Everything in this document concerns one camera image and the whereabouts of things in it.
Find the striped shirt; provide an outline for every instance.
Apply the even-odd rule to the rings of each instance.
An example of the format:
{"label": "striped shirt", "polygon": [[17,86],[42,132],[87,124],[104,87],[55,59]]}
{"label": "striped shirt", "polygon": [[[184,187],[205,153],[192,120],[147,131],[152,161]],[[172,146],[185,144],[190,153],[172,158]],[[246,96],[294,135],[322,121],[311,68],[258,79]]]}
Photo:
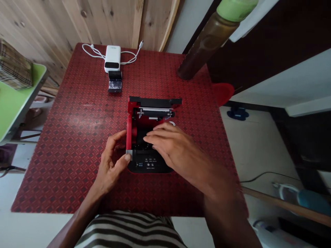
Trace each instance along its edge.
{"label": "striped shirt", "polygon": [[186,247],[169,217],[119,210],[96,216],[75,247],[146,246]]}

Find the white power bank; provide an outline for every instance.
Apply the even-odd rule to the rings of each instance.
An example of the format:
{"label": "white power bank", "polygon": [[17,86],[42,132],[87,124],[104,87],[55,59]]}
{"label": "white power bank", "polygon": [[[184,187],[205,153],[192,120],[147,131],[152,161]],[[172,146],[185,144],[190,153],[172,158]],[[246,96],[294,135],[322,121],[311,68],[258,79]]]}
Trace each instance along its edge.
{"label": "white power bank", "polygon": [[119,71],[121,63],[121,47],[108,45],[104,59],[104,71]]}

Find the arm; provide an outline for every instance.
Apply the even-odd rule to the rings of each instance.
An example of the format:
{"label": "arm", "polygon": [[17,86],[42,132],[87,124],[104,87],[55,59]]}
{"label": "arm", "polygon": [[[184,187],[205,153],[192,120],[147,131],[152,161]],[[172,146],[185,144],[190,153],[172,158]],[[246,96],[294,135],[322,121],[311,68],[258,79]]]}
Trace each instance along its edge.
{"label": "arm", "polygon": [[48,245],[53,247],[74,247],[85,231],[85,228],[97,214],[101,199],[114,187],[120,173],[128,166],[130,154],[123,155],[114,165],[111,157],[114,154],[116,142],[124,137],[126,131],[121,131],[109,137],[106,148],[101,155],[98,175],[84,201]]}
{"label": "arm", "polygon": [[215,247],[261,247],[241,208],[237,186],[224,166],[170,123],[156,126],[144,140],[153,144],[169,167],[204,194],[205,218]]}

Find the green table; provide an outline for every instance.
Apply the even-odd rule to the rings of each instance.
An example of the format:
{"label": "green table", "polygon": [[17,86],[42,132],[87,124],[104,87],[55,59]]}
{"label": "green table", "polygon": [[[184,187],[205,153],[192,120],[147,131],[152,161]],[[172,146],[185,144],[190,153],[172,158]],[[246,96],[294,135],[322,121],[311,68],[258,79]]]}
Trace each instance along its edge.
{"label": "green table", "polygon": [[0,81],[0,145],[12,143],[14,134],[24,121],[25,115],[48,75],[46,66],[33,64],[33,87],[15,90]]}

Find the red patterned tablecloth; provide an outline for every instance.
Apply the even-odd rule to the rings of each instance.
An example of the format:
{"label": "red patterned tablecloth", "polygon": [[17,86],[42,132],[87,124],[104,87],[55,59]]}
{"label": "red patterned tablecloth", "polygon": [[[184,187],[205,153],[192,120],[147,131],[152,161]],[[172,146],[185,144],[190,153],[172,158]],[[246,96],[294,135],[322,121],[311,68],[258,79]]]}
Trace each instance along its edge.
{"label": "red patterned tablecloth", "polygon": [[[96,48],[106,53],[106,46]],[[129,58],[129,54],[122,55],[122,61]],[[90,57],[77,44],[12,211],[74,213],[97,175],[108,136],[126,128],[130,95],[181,97],[183,105],[173,121],[220,166],[226,166],[240,187],[207,67],[192,80],[181,80],[176,70],[183,58],[140,51],[136,62],[121,66],[122,93],[110,96],[104,61]],[[201,203],[202,194],[175,172],[137,175],[125,170],[102,209],[203,216]]]}

